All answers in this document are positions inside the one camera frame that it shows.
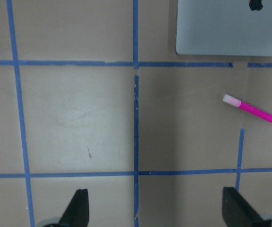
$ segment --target white marker cap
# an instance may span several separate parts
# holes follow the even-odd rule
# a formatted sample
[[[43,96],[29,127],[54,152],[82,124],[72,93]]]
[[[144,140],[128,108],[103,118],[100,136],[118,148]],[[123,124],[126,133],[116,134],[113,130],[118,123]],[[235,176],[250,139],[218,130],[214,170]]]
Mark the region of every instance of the white marker cap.
[[[223,102],[231,104],[235,107],[239,107],[241,105],[241,100],[239,100],[233,96],[230,96],[228,94],[225,94],[222,100],[223,100]]]

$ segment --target marker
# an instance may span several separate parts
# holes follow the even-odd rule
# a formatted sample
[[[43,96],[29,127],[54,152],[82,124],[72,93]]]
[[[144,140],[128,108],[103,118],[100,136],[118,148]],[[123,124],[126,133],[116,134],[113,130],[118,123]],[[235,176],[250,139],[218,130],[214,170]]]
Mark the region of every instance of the marker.
[[[233,96],[225,94],[222,100],[225,103],[231,104],[239,109],[245,110],[246,112],[249,112],[250,114],[253,114],[257,117],[262,118],[263,120],[266,120],[266,121],[272,123],[272,115],[271,114],[264,112],[263,110],[260,110],[260,109],[254,107],[248,103],[245,103],[245,102],[243,102]]]

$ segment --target blue grid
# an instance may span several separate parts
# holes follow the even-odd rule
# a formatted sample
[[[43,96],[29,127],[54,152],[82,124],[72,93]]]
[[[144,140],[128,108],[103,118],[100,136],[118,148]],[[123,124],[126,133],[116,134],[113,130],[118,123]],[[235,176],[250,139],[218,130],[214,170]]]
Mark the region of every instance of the blue grid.
[[[202,175],[202,174],[236,174],[236,189],[240,187],[240,177],[242,173],[259,173],[272,172],[272,168],[248,168],[242,169],[242,154],[245,130],[240,130],[239,149],[237,166],[233,169],[207,169],[207,170],[186,170],[186,171],[139,171],[139,76],[135,75],[134,88],[134,171],[127,172],[92,172],[92,173],[58,173],[58,174],[32,174],[29,170],[28,153],[26,145],[26,129],[23,113],[22,92],[20,83],[19,66],[105,66],[105,67],[134,67],[137,71],[139,67],[224,67],[233,68],[231,62],[155,62],[155,61],[139,61],[138,60],[138,0],[133,0],[133,61],[25,61],[18,58],[15,24],[12,0],[6,0],[9,32],[12,47],[13,60],[0,60],[0,65],[11,65],[15,71],[18,113],[20,121],[21,142],[23,150],[24,174],[0,174],[0,178],[24,178],[26,181],[26,193],[28,201],[28,210],[30,217],[30,227],[35,227],[31,178],[48,178],[48,177],[89,177],[89,176],[134,176],[134,225],[139,226],[138,210],[139,210],[139,182],[141,175]],[[248,68],[272,68],[272,63],[249,62]]]

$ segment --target black object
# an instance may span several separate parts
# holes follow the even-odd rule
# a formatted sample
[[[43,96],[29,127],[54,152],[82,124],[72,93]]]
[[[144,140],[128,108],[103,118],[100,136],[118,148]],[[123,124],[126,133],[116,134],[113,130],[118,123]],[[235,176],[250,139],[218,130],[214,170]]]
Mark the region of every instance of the black object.
[[[88,222],[88,190],[79,189],[75,192],[59,223],[49,224],[44,227],[87,227]]]
[[[235,188],[223,188],[222,216],[228,227],[272,227],[272,220],[263,220]]]
[[[252,11],[260,11],[263,8],[262,0],[249,0],[249,7]]]

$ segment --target vertical blue line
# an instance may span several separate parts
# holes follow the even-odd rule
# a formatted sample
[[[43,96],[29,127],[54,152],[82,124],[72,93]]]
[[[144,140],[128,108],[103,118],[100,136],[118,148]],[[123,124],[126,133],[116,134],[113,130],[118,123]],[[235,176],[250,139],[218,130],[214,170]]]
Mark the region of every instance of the vertical blue line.
[[[134,88],[134,221],[139,226],[139,76],[135,76]]]
[[[132,59],[135,69],[139,69],[138,62],[138,0],[133,0],[132,7]]]
[[[239,188],[240,188],[244,134],[245,134],[245,130],[241,129],[240,130],[240,139],[239,139],[238,161],[237,161],[237,179],[236,179],[236,186],[235,186],[237,191],[239,191]]]
[[[30,226],[35,227],[31,179],[30,179],[30,170],[29,170],[29,164],[28,164],[27,146],[26,146],[26,128],[25,128],[25,121],[24,121],[24,114],[23,114],[20,70],[19,70],[19,63],[18,63],[18,52],[17,52],[17,43],[16,43],[16,35],[15,35],[13,6],[12,6],[11,0],[7,0],[7,9],[8,9],[8,19],[9,19],[9,33],[11,38],[12,55],[13,55],[13,61],[14,61],[14,72],[15,72],[15,80],[16,80],[17,103],[18,103],[18,113],[19,113],[19,122],[20,122],[24,172],[25,172],[25,180],[26,180],[28,212],[29,212],[29,218],[30,218]]]

